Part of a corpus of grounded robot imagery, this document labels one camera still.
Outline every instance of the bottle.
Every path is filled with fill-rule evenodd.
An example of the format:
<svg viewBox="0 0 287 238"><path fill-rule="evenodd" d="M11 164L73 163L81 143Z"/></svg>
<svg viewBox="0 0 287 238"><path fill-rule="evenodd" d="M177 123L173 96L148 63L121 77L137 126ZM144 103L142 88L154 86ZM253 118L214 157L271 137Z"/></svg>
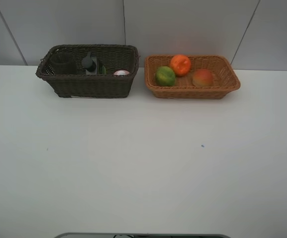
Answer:
<svg viewBox="0 0 287 238"><path fill-rule="evenodd" d="M82 66L86 70L87 75L106 74L106 68L98 60L96 56L92 56L91 52L88 52L87 56L82 60Z"/></svg>

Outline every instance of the wicker basket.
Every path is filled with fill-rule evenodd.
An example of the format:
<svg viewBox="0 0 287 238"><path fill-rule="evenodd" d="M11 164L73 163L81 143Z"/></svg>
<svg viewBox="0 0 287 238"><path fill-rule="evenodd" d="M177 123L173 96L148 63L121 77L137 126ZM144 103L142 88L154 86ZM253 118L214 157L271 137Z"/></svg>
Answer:
<svg viewBox="0 0 287 238"><path fill-rule="evenodd" d="M81 62L89 51L100 59L107 69L107 74L86 75ZM60 61L51 61L54 54L63 53L73 57L73 65L69 62L69 72L74 70L74 74L61 74L60 72L64 72L61 69L65 67L61 66ZM133 46L123 45L60 45L50 49L41 61L36 75L47 81L62 98L125 98L129 95L139 67L138 50ZM113 75L120 69L125 69L130 74Z"/></svg>
<svg viewBox="0 0 287 238"><path fill-rule="evenodd" d="M221 99L240 87L231 65L221 56L188 56L192 63L190 73L177 77L173 87L160 87L155 82L155 72L158 67L169 65L172 57L173 55L153 55L145 60L145 84L157 98ZM192 84L192 72L201 68L207 68L213 73L214 86L195 87Z"/></svg>

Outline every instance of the light brown wicker basket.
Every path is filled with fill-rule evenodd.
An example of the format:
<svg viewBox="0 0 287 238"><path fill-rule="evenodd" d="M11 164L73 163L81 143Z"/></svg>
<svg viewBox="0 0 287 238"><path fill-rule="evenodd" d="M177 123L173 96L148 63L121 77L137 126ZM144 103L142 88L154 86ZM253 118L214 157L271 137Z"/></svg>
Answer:
<svg viewBox="0 0 287 238"><path fill-rule="evenodd" d="M230 63L221 56L188 56L191 71L177 77L175 86L161 87L155 82L155 72L160 66L168 66L174 55L152 55L145 59L145 84L157 98L221 99L227 93L240 88L240 82ZM209 69L214 76L214 86L195 87L191 74L198 69Z"/></svg>

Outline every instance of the basket rim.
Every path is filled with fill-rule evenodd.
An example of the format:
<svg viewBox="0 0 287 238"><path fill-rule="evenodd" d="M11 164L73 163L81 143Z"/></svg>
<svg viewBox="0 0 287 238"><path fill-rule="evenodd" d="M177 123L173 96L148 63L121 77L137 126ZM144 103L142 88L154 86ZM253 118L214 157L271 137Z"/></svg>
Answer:
<svg viewBox="0 0 287 238"><path fill-rule="evenodd" d="M74 47L74 48L84 48L84 47L101 47L101 48L129 48L132 51L134 51L135 53L135 66L134 66L134 70L133 72L130 72L130 74L128 75L113 75L113 74L96 74L96 75L86 75L86 74L57 74L57 75L51 75L51 74L47 74L47 73L42 73L42 69L44 68L45 64L47 61L50 60L51 58L51 54L63 47ZM72 78L72 79L96 79L96 78L102 78L103 76L106 78L109 78L109 80L111 79L125 79L125 80L131 80L134 75L137 74L139 69L139 53L136 47L131 46L131 45L113 45L113 44L84 44L84 45L57 45L57 46L53 46L48 53L44 56L43 59L41 59L41 63L38 65L37 71L36 71L36 76L38 78L45 80L61 80L63 76L65 76L66 78Z"/></svg>
<svg viewBox="0 0 287 238"><path fill-rule="evenodd" d="M193 57L193 58L219 58L224 61L228 69L231 71L233 78L236 80L236 84L234 86L228 86L228 87L221 87L221 86L210 86L210 87L196 87L196 86L190 86L190 87L179 87L179 86L172 86L172 87L164 87L164 86L157 86L152 85L150 83L149 79L149 65L148 61L150 58L169 58L173 57L175 55L172 54L161 54L161 55L150 55L145 58L144 63L144 81L146 86L153 92L232 92L240 88L240 81L235 74L233 68L231 67L231 64L228 62L228 60L224 56L219 55L186 55L187 57Z"/></svg>

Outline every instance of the tabletop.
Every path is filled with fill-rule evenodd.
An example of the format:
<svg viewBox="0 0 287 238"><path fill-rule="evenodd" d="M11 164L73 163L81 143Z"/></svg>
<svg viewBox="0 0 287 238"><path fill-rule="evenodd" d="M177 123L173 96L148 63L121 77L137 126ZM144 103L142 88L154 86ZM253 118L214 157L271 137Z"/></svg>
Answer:
<svg viewBox="0 0 287 238"><path fill-rule="evenodd" d="M63 99L0 66L0 238L287 237L287 72L236 70L221 100Z"/></svg>

